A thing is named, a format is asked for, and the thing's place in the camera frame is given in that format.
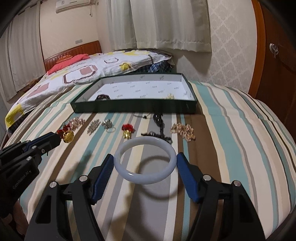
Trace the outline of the dark green tray box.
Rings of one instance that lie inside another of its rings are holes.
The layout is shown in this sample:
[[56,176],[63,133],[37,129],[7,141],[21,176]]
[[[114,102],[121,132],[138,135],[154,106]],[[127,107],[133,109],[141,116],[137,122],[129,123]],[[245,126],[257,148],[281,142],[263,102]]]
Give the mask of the dark green tray box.
[[181,73],[137,73],[104,77],[71,102],[75,113],[194,114],[198,100]]

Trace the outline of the wall socket plate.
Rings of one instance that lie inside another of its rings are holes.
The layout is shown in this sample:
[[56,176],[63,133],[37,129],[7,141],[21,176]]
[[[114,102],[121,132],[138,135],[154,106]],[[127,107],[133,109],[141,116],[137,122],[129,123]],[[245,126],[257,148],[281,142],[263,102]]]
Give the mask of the wall socket plate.
[[79,43],[82,43],[83,41],[82,41],[82,39],[80,39],[80,40],[76,40],[75,41],[75,44],[79,44]]

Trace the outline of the blue plaid blanket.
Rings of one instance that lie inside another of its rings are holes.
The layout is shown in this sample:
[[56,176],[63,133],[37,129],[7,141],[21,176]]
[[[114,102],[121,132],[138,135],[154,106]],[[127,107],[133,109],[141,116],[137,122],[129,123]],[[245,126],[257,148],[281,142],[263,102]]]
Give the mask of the blue plaid blanket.
[[161,61],[151,65],[145,65],[135,71],[135,73],[170,73],[173,68],[168,61]]

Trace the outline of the white jade bangle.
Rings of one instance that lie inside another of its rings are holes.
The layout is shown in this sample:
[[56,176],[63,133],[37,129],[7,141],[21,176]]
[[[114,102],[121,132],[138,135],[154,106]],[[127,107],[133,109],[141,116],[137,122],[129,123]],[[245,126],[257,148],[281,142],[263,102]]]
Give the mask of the white jade bangle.
[[[133,147],[139,146],[139,145],[151,145],[151,146],[159,147],[162,150],[164,150],[170,157],[170,161],[166,166],[166,168],[161,170],[160,172],[152,173],[152,174],[133,173],[123,168],[120,162],[122,155],[128,149],[132,149]],[[115,169],[117,170],[119,175],[125,180],[130,181],[134,184],[150,185],[150,184],[161,182],[165,178],[170,176],[170,174],[173,172],[177,164],[177,155],[176,155],[175,149],[165,140],[162,140],[156,137],[142,136],[142,137],[129,139],[126,142],[119,145],[118,149],[114,154],[113,162],[114,162]]]

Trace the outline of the silver rhinestone bar brooch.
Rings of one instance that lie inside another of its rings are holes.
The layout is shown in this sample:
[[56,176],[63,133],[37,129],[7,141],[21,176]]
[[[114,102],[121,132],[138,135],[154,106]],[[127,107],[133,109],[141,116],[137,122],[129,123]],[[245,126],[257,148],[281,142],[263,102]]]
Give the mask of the silver rhinestone bar brooch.
[[88,125],[88,128],[87,128],[87,134],[88,134],[88,135],[91,135],[93,132],[96,131],[96,129],[99,127],[99,125],[100,125],[100,120],[99,120],[99,119],[93,120],[93,121]]

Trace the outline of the red pillow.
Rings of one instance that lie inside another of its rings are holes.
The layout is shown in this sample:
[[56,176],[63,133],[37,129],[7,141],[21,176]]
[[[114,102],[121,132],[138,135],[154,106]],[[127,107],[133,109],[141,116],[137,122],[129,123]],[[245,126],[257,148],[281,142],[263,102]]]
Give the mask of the red pillow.
[[90,59],[88,54],[79,54],[75,55],[74,57],[67,58],[66,60],[60,61],[59,63],[56,63],[50,70],[47,71],[48,75],[51,75],[59,70],[62,70],[72,64],[75,64],[82,60]]

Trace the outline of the cream window curtain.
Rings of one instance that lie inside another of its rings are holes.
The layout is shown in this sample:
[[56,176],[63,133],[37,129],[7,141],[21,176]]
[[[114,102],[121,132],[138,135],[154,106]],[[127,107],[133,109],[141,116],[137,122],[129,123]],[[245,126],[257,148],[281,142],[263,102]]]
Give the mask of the cream window curtain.
[[210,53],[207,1],[107,1],[111,47]]

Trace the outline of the white patterned quilt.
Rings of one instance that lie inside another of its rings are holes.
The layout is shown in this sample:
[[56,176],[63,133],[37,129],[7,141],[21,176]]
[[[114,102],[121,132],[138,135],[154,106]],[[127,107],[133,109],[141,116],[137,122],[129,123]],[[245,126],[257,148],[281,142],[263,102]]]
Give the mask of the white patterned quilt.
[[171,59],[170,53],[160,50],[121,50],[94,54],[54,73],[47,73],[11,107],[5,117],[6,128],[13,126],[48,97],[64,92],[69,87],[102,77],[130,73],[143,66]]

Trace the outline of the wooden cabinet door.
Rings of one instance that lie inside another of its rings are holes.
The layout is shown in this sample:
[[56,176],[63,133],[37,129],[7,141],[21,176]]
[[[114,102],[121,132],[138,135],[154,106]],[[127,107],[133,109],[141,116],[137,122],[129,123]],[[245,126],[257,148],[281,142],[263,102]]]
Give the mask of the wooden cabinet door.
[[248,93],[264,102],[295,137],[295,47],[262,1],[252,1],[257,48]]

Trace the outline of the left striped curtain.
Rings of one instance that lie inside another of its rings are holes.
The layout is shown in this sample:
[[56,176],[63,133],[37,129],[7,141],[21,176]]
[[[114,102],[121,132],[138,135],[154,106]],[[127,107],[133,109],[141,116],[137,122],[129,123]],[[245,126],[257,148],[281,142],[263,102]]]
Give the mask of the left striped curtain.
[[1,94],[9,101],[46,72],[37,1],[16,15],[1,36]]

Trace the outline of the red knot gold pendant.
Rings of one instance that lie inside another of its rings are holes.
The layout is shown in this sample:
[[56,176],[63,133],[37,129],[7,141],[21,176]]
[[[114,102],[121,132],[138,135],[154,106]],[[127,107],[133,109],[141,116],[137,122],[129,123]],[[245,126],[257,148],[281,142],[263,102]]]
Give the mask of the red knot gold pendant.
[[74,139],[74,131],[72,130],[69,124],[64,125],[62,129],[57,130],[57,135],[63,140],[65,143],[70,143]]

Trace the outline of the gold pearl rhinestone brooch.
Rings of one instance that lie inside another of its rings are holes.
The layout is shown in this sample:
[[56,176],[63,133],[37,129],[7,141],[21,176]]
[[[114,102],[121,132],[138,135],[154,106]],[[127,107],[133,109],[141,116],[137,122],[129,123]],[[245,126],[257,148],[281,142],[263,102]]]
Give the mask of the gold pearl rhinestone brooch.
[[79,126],[83,126],[85,124],[85,119],[75,117],[68,121],[68,124],[70,126],[70,129],[72,131],[75,131]]

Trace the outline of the red rose gold charm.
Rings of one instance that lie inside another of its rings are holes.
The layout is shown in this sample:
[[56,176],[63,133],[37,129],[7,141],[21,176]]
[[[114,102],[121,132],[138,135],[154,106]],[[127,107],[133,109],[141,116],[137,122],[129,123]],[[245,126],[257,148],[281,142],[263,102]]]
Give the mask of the red rose gold charm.
[[134,133],[134,127],[132,124],[130,123],[123,124],[121,127],[121,130],[123,131],[122,137],[124,139],[129,140],[132,138],[132,134]]

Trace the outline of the wooden headboard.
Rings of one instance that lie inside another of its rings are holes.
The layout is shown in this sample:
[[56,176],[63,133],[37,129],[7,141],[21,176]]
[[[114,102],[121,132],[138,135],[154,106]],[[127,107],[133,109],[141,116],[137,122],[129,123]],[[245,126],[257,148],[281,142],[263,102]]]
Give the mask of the wooden headboard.
[[102,53],[99,41],[93,41],[86,44],[82,44],[82,45],[70,48],[68,50],[64,50],[58,54],[55,54],[45,59],[44,60],[45,70],[46,71],[50,70],[56,64],[56,62],[63,56],[66,56],[66,55],[76,56],[78,54],[93,55],[96,53]]

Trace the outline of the striped bed cover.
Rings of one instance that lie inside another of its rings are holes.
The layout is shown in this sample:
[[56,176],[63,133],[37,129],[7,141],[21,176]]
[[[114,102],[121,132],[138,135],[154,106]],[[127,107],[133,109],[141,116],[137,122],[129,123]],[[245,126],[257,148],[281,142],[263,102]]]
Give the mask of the striped bed cover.
[[[238,180],[258,213],[266,237],[280,230],[295,207],[295,142],[278,117],[261,101],[234,88],[193,82],[198,98],[195,115],[165,114],[165,135],[176,152],[224,183]],[[70,144],[60,144],[43,156],[40,174],[20,198],[30,219],[51,181],[69,183],[101,164],[124,142],[121,127],[133,125],[134,137],[159,129],[141,113],[74,113],[70,102],[85,86],[49,97],[10,137],[9,144],[55,132],[72,118],[91,123],[111,120],[91,135],[87,125],[75,131]],[[103,198],[93,207],[106,240],[185,240],[198,205],[174,171],[152,185],[135,185],[112,172]]]

